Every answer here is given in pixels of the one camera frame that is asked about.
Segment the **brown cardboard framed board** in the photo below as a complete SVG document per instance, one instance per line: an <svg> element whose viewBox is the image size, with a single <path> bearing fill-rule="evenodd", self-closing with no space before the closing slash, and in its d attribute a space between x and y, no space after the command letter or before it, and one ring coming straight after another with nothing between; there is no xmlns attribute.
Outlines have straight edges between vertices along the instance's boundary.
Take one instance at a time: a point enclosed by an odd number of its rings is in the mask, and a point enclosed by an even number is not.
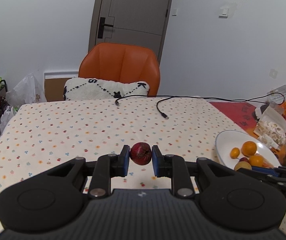
<svg viewBox="0 0 286 240"><path fill-rule="evenodd" d="M78 77L78 70L44 72L43 88L47 101L63 101L65 83L73 77Z"/></svg>

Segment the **red paper mat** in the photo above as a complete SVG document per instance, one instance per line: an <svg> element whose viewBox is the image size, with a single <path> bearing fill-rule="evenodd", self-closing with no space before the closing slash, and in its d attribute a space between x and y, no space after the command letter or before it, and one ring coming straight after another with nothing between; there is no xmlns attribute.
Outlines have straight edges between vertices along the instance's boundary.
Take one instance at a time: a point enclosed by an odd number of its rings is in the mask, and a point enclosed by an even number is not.
<svg viewBox="0 0 286 240"><path fill-rule="evenodd" d="M254 105L246 102L211 102L211 104L247 133L254 131L257 125L257 121L254 117Z"/></svg>

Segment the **red plum fruit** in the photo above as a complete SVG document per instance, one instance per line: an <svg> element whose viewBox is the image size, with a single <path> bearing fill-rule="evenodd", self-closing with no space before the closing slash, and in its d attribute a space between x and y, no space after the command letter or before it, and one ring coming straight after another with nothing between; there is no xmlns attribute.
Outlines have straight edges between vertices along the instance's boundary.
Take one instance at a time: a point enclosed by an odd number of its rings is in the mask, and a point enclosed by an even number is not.
<svg viewBox="0 0 286 240"><path fill-rule="evenodd" d="M129 156L136 164L147 165L152 159L151 147L146 142L138 142L132 146Z"/></svg>

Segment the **orange leather chair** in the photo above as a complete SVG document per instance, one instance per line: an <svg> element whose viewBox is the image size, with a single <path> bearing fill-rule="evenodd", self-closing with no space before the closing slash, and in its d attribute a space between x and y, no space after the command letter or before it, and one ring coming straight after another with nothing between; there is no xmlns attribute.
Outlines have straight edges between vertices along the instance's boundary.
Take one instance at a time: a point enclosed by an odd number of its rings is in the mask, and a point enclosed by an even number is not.
<svg viewBox="0 0 286 240"><path fill-rule="evenodd" d="M150 86L148 95L157 95L160 69L157 57L148 48L100 43L83 59L78 76L121 83L145 81Z"/></svg>

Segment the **brown longan fruit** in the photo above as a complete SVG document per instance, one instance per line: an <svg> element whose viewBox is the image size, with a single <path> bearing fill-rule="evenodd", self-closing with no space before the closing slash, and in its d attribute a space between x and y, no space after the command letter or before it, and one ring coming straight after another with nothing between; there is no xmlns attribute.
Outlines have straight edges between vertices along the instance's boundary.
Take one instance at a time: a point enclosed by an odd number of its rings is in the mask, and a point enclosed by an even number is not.
<svg viewBox="0 0 286 240"><path fill-rule="evenodd" d="M239 161L235 166L234 166L234 170L237 171L240 168L244 168L247 170L251 170L252 166L250 165L250 163L246 162L246 161Z"/></svg>

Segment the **wall socket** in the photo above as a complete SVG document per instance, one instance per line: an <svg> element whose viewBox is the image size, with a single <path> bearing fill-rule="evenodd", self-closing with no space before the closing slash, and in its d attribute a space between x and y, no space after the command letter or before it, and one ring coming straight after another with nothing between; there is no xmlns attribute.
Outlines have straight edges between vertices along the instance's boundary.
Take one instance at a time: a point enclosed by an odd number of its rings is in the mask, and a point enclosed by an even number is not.
<svg viewBox="0 0 286 240"><path fill-rule="evenodd" d="M270 70L270 73L269 73L269 76L273 79L276 79L277 78L277 75L278 75L278 71L275 70L275 69L271 69Z"/></svg>

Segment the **white plate blue rim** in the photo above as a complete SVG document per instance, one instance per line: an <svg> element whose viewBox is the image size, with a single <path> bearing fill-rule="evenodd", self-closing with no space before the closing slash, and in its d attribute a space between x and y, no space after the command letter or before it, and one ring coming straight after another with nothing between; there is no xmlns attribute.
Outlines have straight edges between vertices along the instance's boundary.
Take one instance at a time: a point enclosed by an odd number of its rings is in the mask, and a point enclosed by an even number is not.
<svg viewBox="0 0 286 240"><path fill-rule="evenodd" d="M244 132L233 130L220 132L215 139L215 148L220 163L228 168L233 169L238 163L239 159L245 156L240 153L236 159L233 159L230 157L231 150L233 148L238 148L240 150L246 141L254 142L257 145L256 154L263 156L265 160L268 161L273 167L280 166L280 162L274 153L259 140Z"/></svg>

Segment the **white light switch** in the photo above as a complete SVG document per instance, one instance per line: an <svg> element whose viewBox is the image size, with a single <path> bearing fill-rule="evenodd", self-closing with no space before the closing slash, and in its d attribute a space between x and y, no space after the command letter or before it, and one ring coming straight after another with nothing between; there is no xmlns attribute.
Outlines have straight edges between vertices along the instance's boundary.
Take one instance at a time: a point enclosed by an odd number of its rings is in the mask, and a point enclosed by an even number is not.
<svg viewBox="0 0 286 240"><path fill-rule="evenodd" d="M221 12L219 14L219 18L228 18L229 17L229 6L225 6L221 8Z"/></svg>

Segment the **small yellow-orange kumquat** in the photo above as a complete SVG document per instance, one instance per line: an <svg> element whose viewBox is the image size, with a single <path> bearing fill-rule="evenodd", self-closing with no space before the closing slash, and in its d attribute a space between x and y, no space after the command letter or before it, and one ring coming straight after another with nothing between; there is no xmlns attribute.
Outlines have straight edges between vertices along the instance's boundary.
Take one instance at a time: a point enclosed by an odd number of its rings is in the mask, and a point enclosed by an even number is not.
<svg viewBox="0 0 286 240"><path fill-rule="evenodd" d="M234 148L231 150L231 152L230 152L230 157L231 157L232 159L238 158L239 155L240 155L240 149L237 148L237 147L234 147Z"/></svg>

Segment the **orange tangerine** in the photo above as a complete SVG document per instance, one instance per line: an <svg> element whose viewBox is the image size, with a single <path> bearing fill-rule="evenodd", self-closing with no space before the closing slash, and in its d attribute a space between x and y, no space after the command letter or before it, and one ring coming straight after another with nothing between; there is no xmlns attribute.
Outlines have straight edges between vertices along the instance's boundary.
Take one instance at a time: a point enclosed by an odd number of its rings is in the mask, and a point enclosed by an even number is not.
<svg viewBox="0 0 286 240"><path fill-rule="evenodd" d="M255 155L256 151L257 151L257 144L253 141L246 141L243 143L241 147L241 153L246 157Z"/></svg>

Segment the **grey door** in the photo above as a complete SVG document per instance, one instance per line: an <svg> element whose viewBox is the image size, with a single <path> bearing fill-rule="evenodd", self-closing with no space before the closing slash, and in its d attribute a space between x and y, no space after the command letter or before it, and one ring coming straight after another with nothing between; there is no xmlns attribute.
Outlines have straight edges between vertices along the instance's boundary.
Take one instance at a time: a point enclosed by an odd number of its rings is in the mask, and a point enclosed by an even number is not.
<svg viewBox="0 0 286 240"><path fill-rule="evenodd" d="M172 0L95 0L89 49L119 43L151 49L161 59ZM97 38L100 17L106 18L103 38Z"/></svg>

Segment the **small round orange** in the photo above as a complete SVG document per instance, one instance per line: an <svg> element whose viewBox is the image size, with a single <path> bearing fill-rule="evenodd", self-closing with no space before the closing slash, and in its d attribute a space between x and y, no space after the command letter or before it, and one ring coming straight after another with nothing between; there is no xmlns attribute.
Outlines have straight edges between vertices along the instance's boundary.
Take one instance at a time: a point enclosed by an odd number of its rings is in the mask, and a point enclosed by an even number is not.
<svg viewBox="0 0 286 240"><path fill-rule="evenodd" d="M249 158L249 163L251 166L256 166L256 167L263 167L264 166L264 158L257 154L257 155L251 155Z"/></svg>

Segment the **bag of white snacks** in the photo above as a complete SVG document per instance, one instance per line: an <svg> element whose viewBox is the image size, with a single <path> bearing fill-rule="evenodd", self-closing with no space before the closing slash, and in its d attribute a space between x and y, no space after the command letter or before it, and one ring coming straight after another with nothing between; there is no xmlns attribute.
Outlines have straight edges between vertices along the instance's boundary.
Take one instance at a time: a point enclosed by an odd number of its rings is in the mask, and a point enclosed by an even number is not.
<svg viewBox="0 0 286 240"><path fill-rule="evenodd" d="M284 129L272 121L259 121L254 129L254 133L258 136L267 135L278 145L284 144L286 141Z"/></svg>

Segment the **dark red fruit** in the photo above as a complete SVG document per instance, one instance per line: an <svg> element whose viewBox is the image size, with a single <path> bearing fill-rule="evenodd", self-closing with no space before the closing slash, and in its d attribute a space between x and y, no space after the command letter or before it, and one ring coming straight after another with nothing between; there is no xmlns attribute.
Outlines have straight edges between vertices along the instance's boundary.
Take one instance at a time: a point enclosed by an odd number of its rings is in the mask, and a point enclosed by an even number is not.
<svg viewBox="0 0 286 240"><path fill-rule="evenodd" d="M239 160L239 162L246 162L246 163L249 163L250 161L249 161L249 159L248 159L248 158L246 158L246 157L242 157L242 158Z"/></svg>

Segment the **clear plastic bag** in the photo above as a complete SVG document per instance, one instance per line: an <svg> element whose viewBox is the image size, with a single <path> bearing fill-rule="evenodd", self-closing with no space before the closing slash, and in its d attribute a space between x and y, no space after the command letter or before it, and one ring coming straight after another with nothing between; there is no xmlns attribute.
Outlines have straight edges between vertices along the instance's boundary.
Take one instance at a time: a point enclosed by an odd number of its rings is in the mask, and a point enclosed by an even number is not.
<svg viewBox="0 0 286 240"><path fill-rule="evenodd" d="M42 86L32 73L25 76L12 90L6 93L6 100L12 107L47 101Z"/></svg>

